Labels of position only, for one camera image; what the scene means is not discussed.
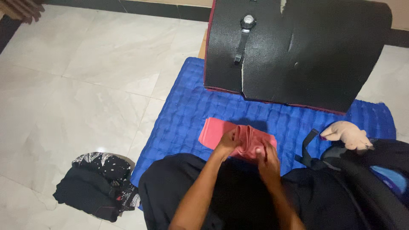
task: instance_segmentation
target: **blue quilted mat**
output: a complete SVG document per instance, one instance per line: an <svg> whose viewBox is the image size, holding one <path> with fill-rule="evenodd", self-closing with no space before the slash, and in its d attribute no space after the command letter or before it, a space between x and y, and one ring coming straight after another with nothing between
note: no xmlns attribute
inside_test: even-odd
<svg viewBox="0 0 409 230"><path fill-rule="evenodd" d="M308 108L245 101L240 95L207 91L203 87L204 60L189 57L169 93L155 122L151 136L136 163L131 182L139 178L155 160L175 153L191 153L207 160L211 149L198 138L208 117L251 125L273 134L278 142L281 175L303 167L294 161L301 155L301 144L311 129L323 131L338 120L346 120L364 129L368 137L396 139L392 115L385 104L355 100L345 116ZM312 157L319 157L329 141L315 138L308 146Z"/></svg>

